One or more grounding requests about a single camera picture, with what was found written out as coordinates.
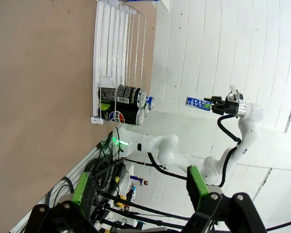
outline screw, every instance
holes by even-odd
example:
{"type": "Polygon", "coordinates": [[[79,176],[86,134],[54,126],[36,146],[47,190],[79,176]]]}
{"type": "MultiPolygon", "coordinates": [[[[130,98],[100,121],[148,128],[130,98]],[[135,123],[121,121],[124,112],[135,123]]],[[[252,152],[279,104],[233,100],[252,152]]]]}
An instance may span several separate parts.
{"type": "Polygon", "coordinates": [[[214,199],[214,200],[217,200],[218,199],[218,195],[212,194],[211,198],[214,199]]]}
{"type": "Polygon", "coordinates": [[[242,196],[242,195],[238,195],[238,196],[237,196],[237,199],[238,199],[238,200],[243,200],[243,196],[242,196]]]}

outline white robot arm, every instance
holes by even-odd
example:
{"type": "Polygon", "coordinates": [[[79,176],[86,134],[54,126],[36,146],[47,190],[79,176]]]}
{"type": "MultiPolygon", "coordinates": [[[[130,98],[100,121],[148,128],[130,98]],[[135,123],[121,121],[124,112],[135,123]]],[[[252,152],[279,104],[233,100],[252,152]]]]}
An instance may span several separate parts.
{"type": "Polygon", "coordinates": [[[178,136],[175,134],[153,137],[146,134],[140,134],[121,128],[119,135],[120,141],[115,141],[115,147],[121,144],[121,157],[127,157],[135,150],[143,152],[158,151],[158,160],[166,166],[177,166],[183,171],[187,171],[188,166],[197,166],[201,171],[205,183],[208,185],[219,185],[222,176],[225,176],[226,170],[234,169],[237,161],[246,153],[249,146],[254,143],[258,137],[256,124],[263,119],[263,111],[253,103],[247,104],[243,100],[240,92],[231,86],[231,96],[225,100],[221,97],[212,97],[214,104],[212,111],[223,115],[224,113],[239,117],[238,127],[242,133],[242,141],[236,148],[228,148],[220,160],[209,156],[205,159],[204,164],[197,163],[197,158],[189,154],[178,151],[178,136]]]}

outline can dispenser rack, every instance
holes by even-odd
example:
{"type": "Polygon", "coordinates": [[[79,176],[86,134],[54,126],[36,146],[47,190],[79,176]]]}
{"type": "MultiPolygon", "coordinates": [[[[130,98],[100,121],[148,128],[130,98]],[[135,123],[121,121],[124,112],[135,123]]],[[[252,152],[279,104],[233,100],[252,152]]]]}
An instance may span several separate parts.
{"type": "Polygon", "coordinates": [[[100,87],[142,87],[146,17],[122,0],[97,2],[93,53],[93,116],[91,123],[103,124],[100,87]]]}

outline pepsi logo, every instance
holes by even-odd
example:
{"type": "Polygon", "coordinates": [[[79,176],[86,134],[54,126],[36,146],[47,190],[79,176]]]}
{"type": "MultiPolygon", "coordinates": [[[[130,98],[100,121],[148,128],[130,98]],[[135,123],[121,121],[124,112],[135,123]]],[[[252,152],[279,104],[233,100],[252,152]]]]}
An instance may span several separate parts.
{"type": "Polygon", "coordinates": [[[123,114],[120,111],[116,111],[115,112],[115,116],[114,116],[114,111],[110,113],[109,115],[109,119],[113,119],[113,121],[117,121],[117,122],[121,122],[121,123],[125,123],[125,119],[123,114]]]}

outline brown table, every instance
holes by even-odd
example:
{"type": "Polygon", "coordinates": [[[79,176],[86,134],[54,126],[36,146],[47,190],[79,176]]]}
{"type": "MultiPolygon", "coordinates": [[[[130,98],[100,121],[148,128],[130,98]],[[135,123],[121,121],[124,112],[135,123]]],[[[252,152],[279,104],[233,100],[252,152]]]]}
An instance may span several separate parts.
{"type": "MultiPolygon", "coordinates": [[[[156,11],[134,6],[149,91],[156,11]]],[[[95,16],[94,0],[0,0],[0,233],[116,126],[90,123],[95,16]]]]}

